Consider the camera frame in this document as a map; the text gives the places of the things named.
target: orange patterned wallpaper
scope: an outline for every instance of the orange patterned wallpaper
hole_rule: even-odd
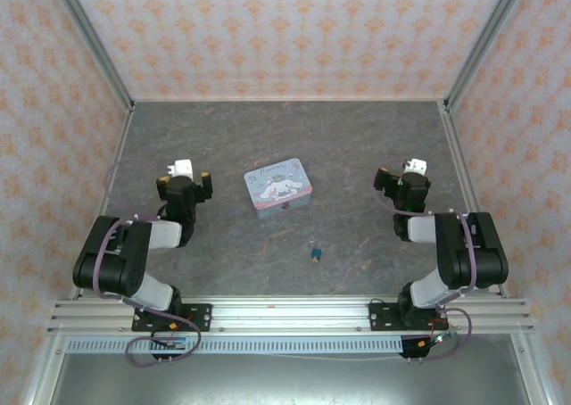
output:
[[[60,0],[0,0],[0,402],[21,403],[124,111]]]
[[[571,0],[520,0],[454,114],[571,403]]]
[[[81,0],[136,99],[443,98],[498,0]]]

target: mounting plate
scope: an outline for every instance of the mounting plate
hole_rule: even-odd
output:
[[[397,302],[372,302],[368,305],[368,321],[371,331],[435,331],[448,330],[448,322],[442,321],[433,309],[415,309],[414,317],[409,317],[407,323],[401,317]]]
[[[211,319],[212,319],[212,305],[211,304],[182,304],[182,311],[180,313],[183,318],[189,318],[191,322],[198,326],[201,332],[210,332]],[[131,330],[133,332],[169,332],[171,323],[174,320],[170,318],[162,318],[155,316],[146,311],[135,310],[133,316],[133,325]],[[179,332],[194,332],[194,330],[186,324],[178,324]]]

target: metal floor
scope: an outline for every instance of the metal floor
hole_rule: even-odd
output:
[[[311,205],[258,219],[244,173],[294,157],[313,185]],[[401,242],[370,187],[380,163],[411,157],[428,161],[429,210],[465,210],[433,102],[138,103],[122,154],[164,165],[190,158],[195,174],[212,174],[190,243],[148,259],[152,275],[185,295],[398,293],[434,269],[435,248]],[[159,176],[121,167],[112,196],[154,214]]]
[[[395,355],[196,354],[133,368],[122,354],[68,355],[53,405],[526,405],[508,335],[476,335],[458,355],[411,363]]]

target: enclosure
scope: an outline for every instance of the enclosure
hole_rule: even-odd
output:
[[[440,403],[424,387],[444,378],[451,401],[569,401],[569,5],[3,0],[3,397]],[[244,174],[294,158],[311,203],[259,219]],[[509,261],[506,284],[454,302],[474,323],[468,347],[422,368],[394,357],[406,333],[376,335],[368,312],[437,266],[435,246],[395,234],[372,187],[411,158],[427,162],[426,209],[489,211]],[[211,174],[213,195],[189,243],[150,251],[146,272],[211,304],[210,332],[134,389],[145,371],[115,355],[132,308],[71,272],[95,217],[154,215],[156,166],[182,159],[197,182]],[[315,348],[234,348],[255,344]],[[376,373],[392,388],[368,389]]]

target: wallpaper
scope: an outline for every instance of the wallpaper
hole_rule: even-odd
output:
[[[454,119],[571,403],[571,0],[519,0]]]
[[[124,111],[60,0],[0,0],[0,402],[20,404]]]
[[[443,98],[498,0],[81,0],[135,99]]]

